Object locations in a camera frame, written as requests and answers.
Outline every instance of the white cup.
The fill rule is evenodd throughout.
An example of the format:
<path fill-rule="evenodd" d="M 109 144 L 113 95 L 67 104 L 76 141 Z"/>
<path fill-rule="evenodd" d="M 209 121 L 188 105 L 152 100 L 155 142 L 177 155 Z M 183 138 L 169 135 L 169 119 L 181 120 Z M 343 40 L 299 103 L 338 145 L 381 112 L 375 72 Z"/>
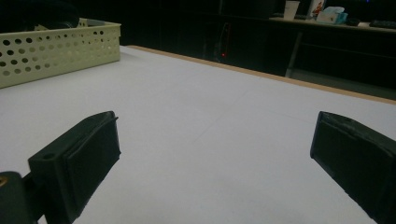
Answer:
<path fill-rule="evenodd" d="M 292 21 L 297 12 L 299 1 L 286 1 L 285 13 L 283 14 L 283 20 Z"/>

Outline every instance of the basket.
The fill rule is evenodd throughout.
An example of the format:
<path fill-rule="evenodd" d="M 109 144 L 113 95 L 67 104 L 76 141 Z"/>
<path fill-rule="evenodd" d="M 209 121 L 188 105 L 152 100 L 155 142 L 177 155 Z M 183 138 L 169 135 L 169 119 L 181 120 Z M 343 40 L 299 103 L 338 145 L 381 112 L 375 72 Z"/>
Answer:
<path fill-rule="evenodd" d="M 77 28 L 0 34 L 0 88 L 120 60 L 120 24 L 80 19 Z"/>

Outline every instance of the white table surface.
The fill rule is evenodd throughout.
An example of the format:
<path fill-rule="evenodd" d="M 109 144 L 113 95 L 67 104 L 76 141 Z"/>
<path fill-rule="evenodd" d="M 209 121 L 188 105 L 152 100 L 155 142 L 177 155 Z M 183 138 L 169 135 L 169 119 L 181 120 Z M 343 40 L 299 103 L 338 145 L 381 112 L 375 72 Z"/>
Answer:
<path fill-rule="evenodd" d="M 375 223 L 309 150 L 319 111 L 396 139 L 396 105 L 120 51 L 116 63 L 1 89 L 0 171 L 26 175 L 38 150 L 113 110 L 122 154 L 76 224 Z"/>

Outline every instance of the brown edge trim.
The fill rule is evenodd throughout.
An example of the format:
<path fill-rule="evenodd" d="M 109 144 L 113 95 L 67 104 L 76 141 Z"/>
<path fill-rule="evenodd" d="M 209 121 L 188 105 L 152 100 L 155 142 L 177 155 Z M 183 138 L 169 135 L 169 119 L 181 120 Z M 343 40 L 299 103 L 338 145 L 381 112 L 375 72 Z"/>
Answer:
<path fill-rule="evenodd" d="M 248 70 L 246 68 L 235 67 L 235 66 L 231 66 L 231 65 L 223 64 L 223 63 L 214 63 L 214 62 L 210 62 L 210 61 L 206 61 L 206 60 L 202 60 L 202 59 L 196 59 L 196 58 L 179 55 L 179 54 L 175 54 L 175 53 L 170 53 L 170 52 L 165 52 L 165 51 L 161 51 L 161 50 L 157 50 L 157 49 L 148 49 L 148 48 L 139 47 L 139 46 L 126 46 L 126 47 L 131 48 L 131 49 L 139 49 L 139 50 L 143 50 L 143 51 L 150 52 L 150 53 L 160 54 L 160 55 L 168 56 L 168 57 L 172 57 L 172 58 L 182 59 L 182 60 L 186 60 L 189 62 L 202 63 L 202 64 L 214 66 L 214 67 L 229 69 L 232 71 L 241 72 L 241 73 L 253 75 L 256 77 L 270 78 L 273 80 L 282 81 L 282 82 L 286 82 L 289 84 L 298 85 L 298 86 L 302 86 L 302 87 L 317 89 L 317 90 L 321 90 L 321 91 L 329 91 L 329 92 L 343 94 L 343 95 L 347 95 L 347 96 L 353 96 L 353 97 L 357 97 L 357 98 L 361 98 L 361 99 L 365 99 L 365 100 L 371 100 L 371 101 L 377 101 L 377 102 L 381 102 L 381 103 L 385 103 L 385 104 L 396 105 L 396 101 L 393 101 L 390 99 L 385 99 L 385 98 L 372 96 L 372 95 L 366 95 L 366 94 L 357 93 L 354 91 L 344 91 L 344 90 L 336 89 L 333 87 L 327 87 L 327 86 L 322 86 L 322 85 L 315 84 L 315 83 L 292 79 L 289 77 L 279 77 L 279 76 L 275 76 L 275 75 L 271 75 L 271 74 L 267 74 L 267 73 Z"/>

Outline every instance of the desk leg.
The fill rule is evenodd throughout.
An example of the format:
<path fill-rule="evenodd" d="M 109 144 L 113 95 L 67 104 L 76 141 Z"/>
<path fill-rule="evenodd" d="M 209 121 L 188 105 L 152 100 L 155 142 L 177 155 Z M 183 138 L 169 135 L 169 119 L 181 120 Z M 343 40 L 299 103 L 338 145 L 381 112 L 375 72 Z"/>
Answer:
<path fill-rule="evenodd" d="M 300 47 L 301 38 L 303 37 L 303 32 L 297 34 L 296 42 L 294 43 L 293 53 L 291 54 L 288 69 L 286 70 L 285 77 L 291 77 L 294 70 L 294 62 L 296 61 L 296 56 L 298 48 Z"/>

